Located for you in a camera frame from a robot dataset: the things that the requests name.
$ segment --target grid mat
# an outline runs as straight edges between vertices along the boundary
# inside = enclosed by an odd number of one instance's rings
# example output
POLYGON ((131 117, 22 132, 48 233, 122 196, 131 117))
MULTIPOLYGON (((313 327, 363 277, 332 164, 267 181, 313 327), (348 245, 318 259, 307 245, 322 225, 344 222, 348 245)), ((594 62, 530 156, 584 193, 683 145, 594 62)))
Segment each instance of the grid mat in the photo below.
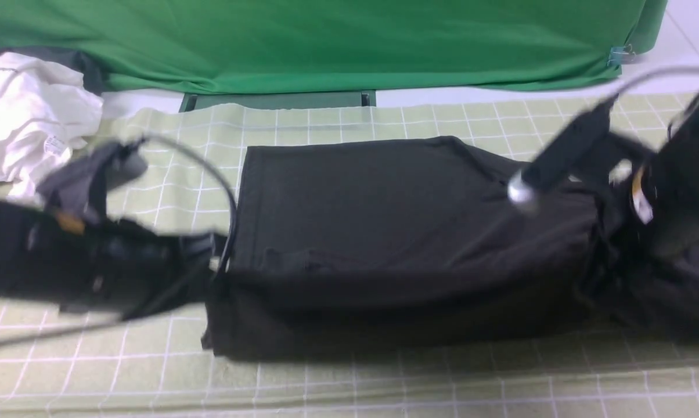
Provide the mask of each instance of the grid mat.
MULTIPOLYGON (((615 129, 653 146, 691 95, 626 96, 615 129)), ((455 135, 526 160, 597 98, 407 108, 263 111, 222 105, 150 109, 105 121, 100 137, 159 132, 193 146, 237 185, 251 145, 307 145, 455 135)), ((160 231, 228 224, 203 169, 166 148, 143 151, 147 175, 110 196, 114 214, 160 231)), ((537 341, 407 350, 342 365, 254 365, 201 351, 203 307, 109 331, 0 349, 0 416, 289 418, 699 417, 699 347, 606 326, 537 341)), ((0 302, 0 338, 94 318, 0 302)))

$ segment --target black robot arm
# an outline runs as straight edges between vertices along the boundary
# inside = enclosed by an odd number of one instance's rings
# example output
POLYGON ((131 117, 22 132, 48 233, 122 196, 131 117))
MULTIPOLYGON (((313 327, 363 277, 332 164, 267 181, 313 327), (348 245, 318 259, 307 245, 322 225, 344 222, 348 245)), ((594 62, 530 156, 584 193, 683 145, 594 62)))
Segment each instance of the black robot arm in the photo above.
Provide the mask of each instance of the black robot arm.
POLYGON ((575 278, 577 296, 631 327, 697 341, 699 95, 657 152, 610 132, 617 96, 565 127, 510 180, 509 197, 523 212, 537 211, 538 199, 559 182, 579 178, 596 192, 599 216, 589 262, 575 278), (622 160, 632 163, 631 173, 611 183, 610 171, 622 160))
POLYGON ((672 259, 699 242, 699 95, 658 152, 610 131, 617 98, 575 117, 510 180, 509 198, 523 212, 537 211, 541 196, 574 175, 600 196, 622 247, 672 259), (621 161, 630 161, 631 174, 611 183, 621 161))
MULTIPOLYGON (((105 143, 53 172, 37 188, 45 200, 44 210, 0 201, 0 298, 54 304, 61 312, 75 314, 118 314, 118 320, 92 328, 206 300, 212 283, 225 270, 235 222, 229 235, 217 231, 158 235, 130 219, 107 216, 108 192, 146 171, 138 148, 151 139, 128 145, 105 143), (220 259, 215 270, 214 257, 220 259)), ((217 170, 170 140, 154 139, 204 164, 235 204, 217 170)), ((41 338, 79 330, 45 333, 41 338)), ((0 347, 25 339, 3 340, 0 347)))

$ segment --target white floor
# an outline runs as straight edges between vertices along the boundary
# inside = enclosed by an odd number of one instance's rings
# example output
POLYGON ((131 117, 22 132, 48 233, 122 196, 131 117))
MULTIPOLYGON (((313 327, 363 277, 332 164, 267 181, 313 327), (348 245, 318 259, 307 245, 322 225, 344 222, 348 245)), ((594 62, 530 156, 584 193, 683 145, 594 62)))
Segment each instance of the white floor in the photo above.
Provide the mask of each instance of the white floor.
MULTIPOLYGON (((699 64, 699 0, 669 0, 657 45, 638 63, 623 66, 620 80, 566 92, 506 92, 474 87, 414 88, 376 92, 381 107, 414 106, 438 103, 475 103, 524 98, 554 98, 574 95, 606 95, 637 74, 665 66, 699 64)), ((699 77, 668 77, 637 87, 636 93, 692 92, 699 89, 699 77)), ((175 113, 182 103, 182 93, 164 90, 136 90, 105 94, 105 117, 123 117, 151 107, 175 113)))

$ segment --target black cable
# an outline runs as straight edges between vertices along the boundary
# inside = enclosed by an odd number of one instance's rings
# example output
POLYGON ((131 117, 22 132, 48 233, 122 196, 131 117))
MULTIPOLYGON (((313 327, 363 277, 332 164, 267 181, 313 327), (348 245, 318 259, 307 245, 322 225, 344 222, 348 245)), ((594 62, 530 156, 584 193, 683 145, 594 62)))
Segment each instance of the black cable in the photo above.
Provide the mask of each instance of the black cable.
MULTIPOLYGON (((212 282, 215 278, 219 276, 221 272, 225 272, 225 270, 228 267, 228 260, 230 259, 230 254, 233 251, 233 238, 236 236, 235 195, 233 195, 233 191, 231 190, 228 181, 223 177, 222 174, 220 174, 216 167, 212 166, 212 164, 206 161, 206 159, 198 156, 198 154, 194 153, 194 151, 192 151, 190 148, 187 148, 187 146, 181 145, 180 143, 177 143, 173 140, 169 140, 168 138, 163 138, 160 136, 150 136, 143 137, 140 140, 132 143, 130 145, 130 150, 137 151, 137 149, 140 148, 140 146, 145 145, 145 143, 149 142, 150 140, 170 146, 175 151, 179 151, 180 153, 185 154, 186 156, 203 166, 203 168, 207 172, 209 172, 209 174, 216 178, 217 182, 228 196, 228 204, 230 206, 230 225, 228 225, 228 236, 226 238, 225 245, 223 246, 223 252, 219 259, 218 268, 212 274, 212 282)), ((85 333, 85 331, 106 330, 108 328, 112 328, 113 326, 123 325, 124 323, 128 323, 132 320, 145 319, 146 317, 155 315, 159 311, 159 309, 161 309, 161 307, 164 307, 166 305, 167 301, 169 301, 169 299, 171 299, 172 296, 174 296, 178 291, 180 291, 187 283, 189 283, 192 280, 194 276, 198 275, 200 272, 201 267, 199 265, 198 267, 192 268, 189 272, 182 275, 182 277, 179 280, 175 281, 171 286, 161 291, 161 293, 156 294, 156 296, 154 296, 150 301, 143 304, 143 306, 132 310, 132 312, 123 314, 118 320, 113 320, 105 323, 98 323, 97 325, 84 325, 76 326, 73 328, 66 328, 64 330, 46 331, 45 333, 34 336, 27 335, 18 336, 14 338, 5 338, 0 340, 0 348, 9 347, 15 344, 43 341, 51 338, 60 338, 70 336, 73 334, 85 333)))
POLYGON ((638 77, 632 78, 625 84, 621 85, 621 87, 618 87, 618 89, 615 90, 615 92, 606 100, 603 100, 602 103, 615 103, 615 101, 618 100, 618 97, 623 95, 623 93, 627 92, 628 90, 638 87, 638 85, 657 77, 666 77, 670 75, 699 75, 699 66, 673 66, 649 71, 638 77))

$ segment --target white cloth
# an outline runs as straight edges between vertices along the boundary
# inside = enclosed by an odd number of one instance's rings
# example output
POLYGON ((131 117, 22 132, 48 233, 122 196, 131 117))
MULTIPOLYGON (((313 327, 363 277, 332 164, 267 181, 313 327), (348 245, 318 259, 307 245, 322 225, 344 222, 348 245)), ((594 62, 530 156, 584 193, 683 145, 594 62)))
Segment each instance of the white cloth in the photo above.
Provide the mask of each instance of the white cloth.
POLYGON ((8 198, 37 201, 36 185, 99 130, 102 99, 84 75, 19 53, 0 56, 0 182, 8 198))

